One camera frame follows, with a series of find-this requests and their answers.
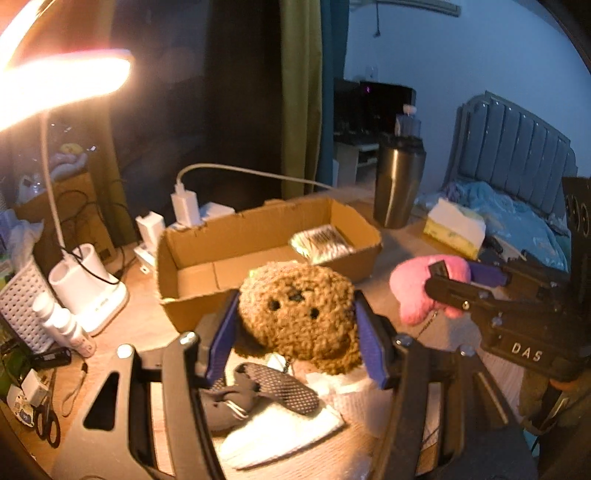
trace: black speaker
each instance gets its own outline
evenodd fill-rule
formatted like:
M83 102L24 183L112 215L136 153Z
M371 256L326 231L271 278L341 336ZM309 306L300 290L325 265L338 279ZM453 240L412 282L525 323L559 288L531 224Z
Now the black speaker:
M591 320L591 180L564 177L562 186L571 233L571 291L583 316Z

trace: black scissors handle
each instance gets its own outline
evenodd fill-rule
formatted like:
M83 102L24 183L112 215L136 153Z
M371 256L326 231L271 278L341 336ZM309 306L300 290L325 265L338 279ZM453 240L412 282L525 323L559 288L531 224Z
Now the black scissors handle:
M34 421L35 431L41 440L46 440L52 448L58 448L61 442L61 427L57 414L48 407L39 407L35 409Z

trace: black gripper frame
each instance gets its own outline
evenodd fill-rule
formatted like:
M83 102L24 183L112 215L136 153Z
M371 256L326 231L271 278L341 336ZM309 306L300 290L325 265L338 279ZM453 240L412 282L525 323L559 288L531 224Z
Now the black gripper frame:
M571 300L567 284L560 283L560 275L544 273L526 262L515 268L518 264L513 262L503 271L512 273L513 280L519 274L537 286L536 300L499 300L487 288L451 280L434 268L425 292L433 300L470 313L485 351L549 378L576 379L591 356L588 322Z
M229 300L225 308L235 308ZM434 469L423 480L534 480L534 461L509 405L478 355L469 348L435 351L396 333L376 315L363 294L356 304L368 320L365 332L379 339L372 361L392 387L392 406L368 478L416 478L423 444L428 386L442 386L440 430ZM209 350L212 324L203 318L195 332L168 346L138 353L120 346L102 379L86 397L56 460L56 480L222 480L198 388L209 385L200 352ZM157 469L150 407L150 383L163 386L163 408L174 476Z

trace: brown knitted plush toy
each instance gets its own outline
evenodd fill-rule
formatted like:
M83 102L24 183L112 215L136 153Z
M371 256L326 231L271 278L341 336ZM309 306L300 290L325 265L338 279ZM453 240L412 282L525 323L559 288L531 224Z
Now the brown knitted plush toy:
M331 375L361 364L353 285L346 277L318 265L270 263L253 270L240 292L244 329L266 351L310 361Z

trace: metal screw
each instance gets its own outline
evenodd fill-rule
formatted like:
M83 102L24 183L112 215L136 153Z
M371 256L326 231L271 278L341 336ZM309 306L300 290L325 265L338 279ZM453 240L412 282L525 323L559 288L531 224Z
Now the metal screw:
M123 345L119 345L117 347L117 356L119 358L129 358L133 354L134 348L128 343L124 343Z
M460 345L460 354L462 356L474 356L476 355L476 350L471 345Z
M193 343L196 339L197 335L195 335L195 332L185 332L178 341L181 345L187 345L188 343Z
M413 342L413 337L410 335L406 335L405 333L401 333L400 335L396 336L396 345L401 346L410 346Z

